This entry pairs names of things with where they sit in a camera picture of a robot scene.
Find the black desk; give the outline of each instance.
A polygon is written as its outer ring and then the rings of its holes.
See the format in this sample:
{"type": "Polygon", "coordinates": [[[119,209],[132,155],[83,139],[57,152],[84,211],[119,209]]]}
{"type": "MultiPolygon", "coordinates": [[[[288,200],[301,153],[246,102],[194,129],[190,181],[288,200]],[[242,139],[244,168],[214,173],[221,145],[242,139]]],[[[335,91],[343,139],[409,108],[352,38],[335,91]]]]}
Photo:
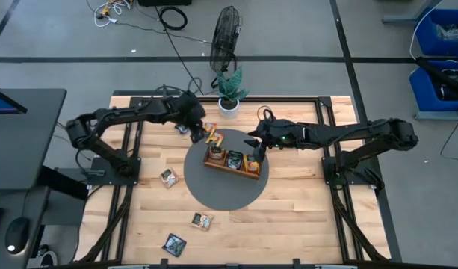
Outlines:
{"type": "Polygon", "coordinates": [[[28,109],[0,114],[0,190],[27,190],[37,183],[66,90],[0,91],[28,109]]]}
{"type": "Polygon", "coordinates": [[[0,220],[0,268],[26,268],[37,241],[50,191],[48,187],[36,187],[27,191],[27,196],[26,191],[6,191],[6,195],[0,191],[0,208],[3,210],[0,220]],[[29,239],[26,248],[22,252],[13,255],[6,250],[4,237],[10,222],[21,216],[29,218],[29,239]]]}

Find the black box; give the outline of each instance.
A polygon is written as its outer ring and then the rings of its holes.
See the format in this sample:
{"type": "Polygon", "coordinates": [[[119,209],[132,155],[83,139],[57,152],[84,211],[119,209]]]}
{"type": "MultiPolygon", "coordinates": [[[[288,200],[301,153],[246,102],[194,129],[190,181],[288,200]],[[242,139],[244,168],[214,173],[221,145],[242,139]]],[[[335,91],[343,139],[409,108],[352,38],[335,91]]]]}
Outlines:
{"type": "Polygon", "coordinates": [[[192,0],[138,0],[139,4],[143,7],[152,6],[174,6],[174,5],[189,5],[192,0]]]}

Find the green leaves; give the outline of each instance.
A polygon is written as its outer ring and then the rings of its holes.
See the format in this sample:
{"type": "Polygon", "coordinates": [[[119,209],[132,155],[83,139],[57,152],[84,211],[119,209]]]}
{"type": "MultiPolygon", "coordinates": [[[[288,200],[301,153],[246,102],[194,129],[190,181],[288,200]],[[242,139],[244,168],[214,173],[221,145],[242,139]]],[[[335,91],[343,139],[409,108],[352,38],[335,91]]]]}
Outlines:
{"type": "Polygon", "coordinates": [[[235,101],[242,100],[249,93],[248,90],[237,91],[242,82],[242,67],[232,74],[232,77],[227,81],[222,72],[217,72],[217,82],[219,84],[219,96],[227,100],[235,101]]]}

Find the potted plant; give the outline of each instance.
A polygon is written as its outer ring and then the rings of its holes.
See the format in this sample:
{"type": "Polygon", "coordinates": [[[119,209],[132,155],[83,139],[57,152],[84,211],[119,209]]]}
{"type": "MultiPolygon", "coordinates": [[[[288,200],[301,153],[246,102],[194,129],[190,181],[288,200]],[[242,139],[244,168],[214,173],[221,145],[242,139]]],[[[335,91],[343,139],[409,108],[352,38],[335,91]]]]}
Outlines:
{"type": "Polygon", "coordinates": [[[237,116],[239,101],[245,98],[248,90],[238,90],[242,81],[242,67],[226,80],[222,72],[217,72],[217,82],[219,84],[219,112],[222,117],[233,119],[237,116]]]}

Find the gray circular mat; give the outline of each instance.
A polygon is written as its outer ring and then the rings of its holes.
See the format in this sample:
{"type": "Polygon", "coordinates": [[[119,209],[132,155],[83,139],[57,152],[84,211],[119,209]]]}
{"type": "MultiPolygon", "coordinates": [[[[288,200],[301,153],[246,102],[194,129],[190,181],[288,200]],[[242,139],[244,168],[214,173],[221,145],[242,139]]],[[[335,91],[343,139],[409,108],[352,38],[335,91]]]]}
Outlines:
{"type": "MultiPolygon", "coordinates": [[[[244,143],[252,139],[244,132],[218,129],[223,133],[220,147],[243,154],[252,154],[253,148],[244,143]]],[[[237,210],[249,205],[262,193],[268,180],[268,159],[265,158],[259,180],[204,166],[208,146],[205,139],[192,145],[185,156],[184,177],[192,195],[203,205],[214,210],[237,210]]]]}

